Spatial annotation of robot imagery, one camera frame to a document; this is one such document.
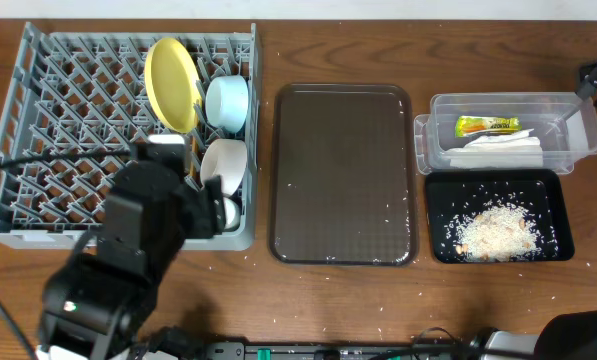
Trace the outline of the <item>white paper cup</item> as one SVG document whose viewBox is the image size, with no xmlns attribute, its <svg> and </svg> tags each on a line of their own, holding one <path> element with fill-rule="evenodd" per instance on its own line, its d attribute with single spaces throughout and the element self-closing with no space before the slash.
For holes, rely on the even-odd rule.
<svg viewBox="0 0 597 360">
<path fill-rule="evenodd" d="M 223 198 L 225 210 L 225 232 L 236 230 L 240 226 L 241 209 L 240 206 L 228 197 Z"/>
</svg>

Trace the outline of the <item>wooden chopstick long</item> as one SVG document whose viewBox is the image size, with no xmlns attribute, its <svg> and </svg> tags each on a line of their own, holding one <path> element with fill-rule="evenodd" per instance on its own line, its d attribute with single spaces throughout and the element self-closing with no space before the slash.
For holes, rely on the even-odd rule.
<svg viewBox="0 0 597 360">
<path fill-rule="evenodd" d="M 198 166 L 197 166 L 197 151 L 198 151 L 198 143 L 195 138 L 191 138 L 191 145 L 190 145 L 190 170 L 189 175 L 193 178 L 197 177 L 198 173 Z"/>
</svg>

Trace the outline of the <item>white pink shallow bowl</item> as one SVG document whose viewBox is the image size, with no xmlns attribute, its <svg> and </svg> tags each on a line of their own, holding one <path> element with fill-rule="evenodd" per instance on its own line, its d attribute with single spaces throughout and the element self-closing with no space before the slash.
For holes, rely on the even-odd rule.
<svg viewBox="0 0 597 360">
<path fill-rule="evenodd" d="M 241 140 L 217 139 L 207 148 L 201 162 L 200 180 L 219 176 L 225 196 L 232 196 L 239 188 L 247 168 L 247 148 Z"/>
</svg>

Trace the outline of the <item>light blue bowl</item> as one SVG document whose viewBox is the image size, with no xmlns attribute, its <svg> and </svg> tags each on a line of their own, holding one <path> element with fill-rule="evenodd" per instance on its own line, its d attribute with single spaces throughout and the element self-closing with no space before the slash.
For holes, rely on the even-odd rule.
<svg viewBox="0 0 597 360">
<path fill-rule="evenodd" d="M 205 110 L 211 126 L 235 134 L 244 126 L 248 108 L 249 90 L 244 77 L 221 76 L 210 83 Z"/>
</svg>

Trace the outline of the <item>yellow round plate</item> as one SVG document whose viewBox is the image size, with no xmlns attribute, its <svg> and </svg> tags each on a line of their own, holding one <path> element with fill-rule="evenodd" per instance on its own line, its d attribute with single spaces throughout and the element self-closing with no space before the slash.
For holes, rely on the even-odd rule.
<svg viewBox="0 0 597 360">
<path fill-rule="evenodd" d="M 186 134 L 196 127 L 194 106 L 202 102 L 197 81 L 195 63 L 177 39 L 162 38 L 149 48 L 145 88 L 153 112 L 167 128 Z"/>
</svg>

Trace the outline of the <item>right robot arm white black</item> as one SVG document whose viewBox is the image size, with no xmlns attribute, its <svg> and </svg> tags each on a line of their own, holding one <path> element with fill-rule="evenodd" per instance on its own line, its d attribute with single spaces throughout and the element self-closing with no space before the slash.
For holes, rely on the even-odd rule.
<svg viewBox="0 0 597 360">
<path fill-rule="evenodd" d="M 597 109 L 597 63 L 578 70 L 575 94 L 592 98 Z M 462 359 L 597 359 L 597 311 L 564 314 L 551 320 L 536 339 L 492 331 L 471 344 L 454 344 Z"/>
</svg>

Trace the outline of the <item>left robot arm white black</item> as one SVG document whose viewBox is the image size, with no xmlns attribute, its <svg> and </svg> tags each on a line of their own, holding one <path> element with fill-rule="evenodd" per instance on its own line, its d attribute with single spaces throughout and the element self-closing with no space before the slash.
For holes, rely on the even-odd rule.
<svg viewBox="0 0 597 360">
<path fill-rule="evenodd" d="M 81 236 L 45 285 L 40 354 L 63 349 L 110 359 L 128 350 L 185 241 L 225 227 L 221 179 L 196 191 L 176 161 L 143 160 L 119 171 L 104 212 L 101 228 Z"/>
</svg>

